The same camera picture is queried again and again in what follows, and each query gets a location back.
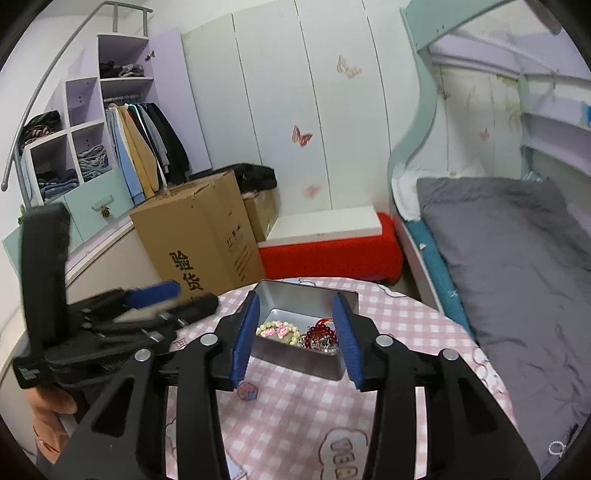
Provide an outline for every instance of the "wardrobe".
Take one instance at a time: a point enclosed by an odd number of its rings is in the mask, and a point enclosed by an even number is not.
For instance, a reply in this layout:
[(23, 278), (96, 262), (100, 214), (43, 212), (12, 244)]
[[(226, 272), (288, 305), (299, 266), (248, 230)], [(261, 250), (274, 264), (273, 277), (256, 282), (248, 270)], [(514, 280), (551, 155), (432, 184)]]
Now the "wardrobe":
[[(143, 76), (100, 78), (99, 64), (139, 64)], [(116, 231), (118, 219), (134, 206), (122, 170), (117, 162), (106, 122), (105, 108), (111, 99), (133, 97), (137, 102), (154, 103), (168, 119), (187, 153), (188, 173), (211, 168), (197, 109), (187, 75), (180, 33), (177, 29), (151, 37), (98, 34), (70, 66), (45, 111), (56, 110), (62, 130), (24, 147), (22, 166), (27, 192), (33, 206), (45, 200), (37, 175), (46, 171), (63, 174), (76, 170), (79, 186), (55, 201), (68, 208), (70, 252), (105, 232)], [(78, 154), (103, 145), (110, 171), (84, 181)], [(18, 272), (20, 230), (5, 240), (5, 249)]]

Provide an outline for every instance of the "metal handrail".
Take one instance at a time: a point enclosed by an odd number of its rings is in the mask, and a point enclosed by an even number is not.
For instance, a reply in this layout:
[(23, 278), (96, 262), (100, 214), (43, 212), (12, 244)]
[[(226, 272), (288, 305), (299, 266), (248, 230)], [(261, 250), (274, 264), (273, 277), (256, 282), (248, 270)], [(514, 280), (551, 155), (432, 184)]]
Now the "metal handrail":
[(8, 154), (8, 161), (6, 164), (6, 169), (4, 170), (4, 179), (2, 181), (2, 185), (0, 186), (0, 188), (2, 189), (3, 192), (5, 192), (7, 190), (8, 179), (10, 177), (10, 170), (12, 169), (12, 162), (14, 162), (16, 165), (16, 169), (17, 169), (18, 185), (21, 189), (22, 201), (25, 206), (25, 210), (28, 210), (31, 208), (31, 200), (29, 198), (29, 195), (27, 192), (27, 187), (25, 185), (24, 176), (22, 173), (22, 165), (21, 165), (22, 159), (21, 159), (20, 153), (18, 152), (18, 148), (17, 148), (18, 139), (21, 136), (22, 128), (25, 126), (25, 123), (27, 121), (29, 113), (31, 113), (31, 110), (33, 109), (33, 104), (35, 104), (35, 101), (37, 100), (37, 97), (39, 96), (39, 93), (41, 92), (41, 88), (43, 87), (43, 84), (45, 84), (47, 78), (49, 77), (51, 71), (56, 66), (58, 60), (61, 58), (63, 53), (66, 51), (66, 49), (70, 46), (72, 41), (77, 37), (78, 33), (80, 33), (80, 31), (85, 27), (85, 25), (90, 21), (90, 19), (92, 17), (94, 17), (97, 14), (97, 12), (101, 8), (103, 8), (105, 5), (112, 5), (113, 6), (113, 32), (115, 32), (115, 33), (117, 32), (118, 18), (119, 18), (119, 7), (124, 7), (124, 8), (130, 8), (133, 10), (140, 10), (144, 13), (144, 17), (143, 17), (144, 37), (148, 36), (148, 14), (152, 13), (154, 10), (152, 10), (151, 8), (141, 7), (139, 5), (126, 4), (123, 2), (110, 2), (110, 1), (102, 2), (98, 7), (96, 7), (92, 11), (92, 13), (88, 17), (86, 17), (86, 19), (74, 31), (74, 33), (70, 36), (70, 38), (68, 38), (68, 40), (66, 41), (64, 46), (57, 53), (56, 57), (50, 63), (46, 72), (43, 74), (43, 77), (41, 77), (41, 80), (39, 81), (39, 85), (37, 85), (37, 88), (33, 92), (31, 100), (29, 100), (27, 108), (25, 108), (25, 112), (21, 118), (21, 122), (18, 124), (17, 133), (14, 137), (14, 140), (12, 141), (12, 147), (10, 149), (10, 153)]

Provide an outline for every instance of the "bunk bed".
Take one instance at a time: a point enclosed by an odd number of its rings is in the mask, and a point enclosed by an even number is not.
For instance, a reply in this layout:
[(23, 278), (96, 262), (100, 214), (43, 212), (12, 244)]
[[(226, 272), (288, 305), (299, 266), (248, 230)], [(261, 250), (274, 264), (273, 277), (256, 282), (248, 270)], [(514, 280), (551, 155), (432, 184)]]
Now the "bunk bed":
[[(536, 153), (591, 174), (591, 109), (554, 91), (557, 77), (591, 80), (589, 44), (577, 29), (572, 37), (554, 29), (475, 38), (458, 27), (507, 2), (451, 3), (412, 0), (402, 9), (420, 101), (388, 166), (392, 216), (422, 301), (462, 325), (491, 360), (541, 476), (575, 478), (581, 452), (591, 447), (589, 215), (575, 220), (571, 212), (581, 211), (532, 170)], [(572, 17), (556, 12), (565, 28), (572, 26)], [(458, 175), (413, 164), (434, 129), (434, 64), (518, 82), (524, 129), (518, 174), (493, 178), (475, 165)], [(526, 76), (546, 77), (552, 91), (532, 91)]]

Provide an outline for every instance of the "light green drawer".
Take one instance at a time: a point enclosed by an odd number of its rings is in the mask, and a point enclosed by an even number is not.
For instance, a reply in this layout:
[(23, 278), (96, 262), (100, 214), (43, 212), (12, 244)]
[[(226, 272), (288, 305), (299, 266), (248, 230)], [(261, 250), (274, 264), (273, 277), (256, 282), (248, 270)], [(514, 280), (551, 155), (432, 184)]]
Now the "light green drawer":
[[(119, 168), (80, 185), (64, 198), (85, 242), (134, 205)], [(108, 218), (103, 217), (102, 207), (108, 209)]]
[[(56, 202), (61, 202), (66, 205), (66, 202), (63, 199), (56, 200)], [(4, 250), (10, 257), (10, 262), (12, 263), (12, 267), (14, 268), (17, 275), (21, 276), (21, 234), (22, 234), (22, 225), (19, 225), (18, 228), (13, 231), (10, 235), (8, 235), (4, 242)], [(73, 252), (76, 248), (82, 245), (82, 237), (80, 236), (80, 232), (76, 227), (73, 219), (70, 219), (70, 248), (68, 249), (69, 252)]]

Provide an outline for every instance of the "storage box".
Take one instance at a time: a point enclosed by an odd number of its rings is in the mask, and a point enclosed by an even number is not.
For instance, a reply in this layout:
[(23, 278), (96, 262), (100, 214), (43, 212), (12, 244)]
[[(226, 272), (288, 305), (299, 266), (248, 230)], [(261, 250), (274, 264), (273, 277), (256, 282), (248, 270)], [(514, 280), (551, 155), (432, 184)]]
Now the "storage box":
[(252, 197), (244, 198), (244, 205), (256, 241), (263, 242), (267, 240), (273, 225), (277, 221), (277, 205), (275, 205), (273, 190), (263, 190), (255, 193)]
[(265, 277), (233, 172), (169, 190), (131, 212), (135, 229), (162, 280), (183, 298), (216, 295)]
[[(262, 280), (254, 291), (261, 301), (259, 325), (281, 320), (293, 323), (304, 334), (308, 327), (315, 325), (318, 320), (332, 317), (333, 300), (337, 292), (345, 295), (354, 313), (359, 313), (359, 295), (356, 291), (274, 280)], [(326, 353), (256, 336), (252, 344), (252, 356), (327, 380), (338, 381), (345, 373), (340, 349)]]

